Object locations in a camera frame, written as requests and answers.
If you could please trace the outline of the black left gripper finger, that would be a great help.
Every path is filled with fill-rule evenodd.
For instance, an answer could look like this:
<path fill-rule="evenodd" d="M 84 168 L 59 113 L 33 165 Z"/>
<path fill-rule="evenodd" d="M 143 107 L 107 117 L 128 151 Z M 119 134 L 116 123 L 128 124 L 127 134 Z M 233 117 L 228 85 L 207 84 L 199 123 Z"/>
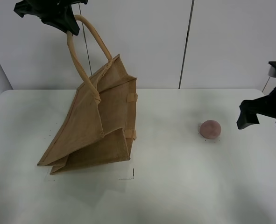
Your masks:
<path fill-rule="evenodd" d="M 41 17 L 44 15 L 42 7 L 43 3 L 41 0 L 22 0 L 15 4 L 14 12 L 17 13 L 21 18 L 27 14 Z"/>
<path fill-rule="evenodd" d="M 79 0 L 42 0 L 42 23 L 53 26 L 64 33 L 70 31 L 73 35 L 79 34 L 72 5 L 80 3 Z"/>

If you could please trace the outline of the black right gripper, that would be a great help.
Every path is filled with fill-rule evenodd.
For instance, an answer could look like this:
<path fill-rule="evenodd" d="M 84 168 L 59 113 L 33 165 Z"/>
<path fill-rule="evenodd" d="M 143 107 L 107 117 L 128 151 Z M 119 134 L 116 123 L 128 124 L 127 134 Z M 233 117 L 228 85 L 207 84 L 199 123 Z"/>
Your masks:
<path fill-rule="evenodd" d="M 254 100 L 244 100 L 240 104 L 240 115 L 237 120 L 237 127 L 242 130 L 250 125 L 259 124 L 257 115 L 263 115 L 276 119 L 276 61 L 269 61 L 270 83 L 268 84 L 267 96 Z"/>

